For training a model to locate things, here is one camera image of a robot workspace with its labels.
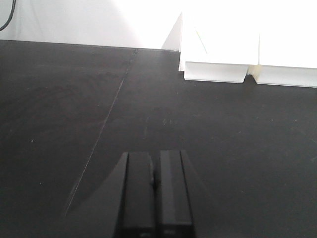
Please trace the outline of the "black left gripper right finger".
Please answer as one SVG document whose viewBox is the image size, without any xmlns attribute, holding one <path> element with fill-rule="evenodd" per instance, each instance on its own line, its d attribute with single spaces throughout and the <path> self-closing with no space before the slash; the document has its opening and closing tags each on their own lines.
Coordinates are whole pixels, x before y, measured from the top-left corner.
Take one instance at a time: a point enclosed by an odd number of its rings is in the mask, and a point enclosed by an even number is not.
<svg viewBox="0 0 317 238">
<path fill-rule="evenodd" d="M 159 237 L 191 238 L 193 222 L 180 151 L 160 151 L 156 201 Z"/>
</svg>

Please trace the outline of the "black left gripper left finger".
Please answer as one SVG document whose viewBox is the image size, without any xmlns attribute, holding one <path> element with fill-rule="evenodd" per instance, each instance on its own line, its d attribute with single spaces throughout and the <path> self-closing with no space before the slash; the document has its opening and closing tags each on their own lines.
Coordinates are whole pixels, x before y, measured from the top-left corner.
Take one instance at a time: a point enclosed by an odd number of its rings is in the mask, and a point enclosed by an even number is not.
<svg viewBox="0 0 317 238">
<path fill-rule="evenodd" d="M 155 212 L 152 162 L 146 152 L 124 152 L 118 161 L 116 238 L 154 238 Z"/>
</svg>

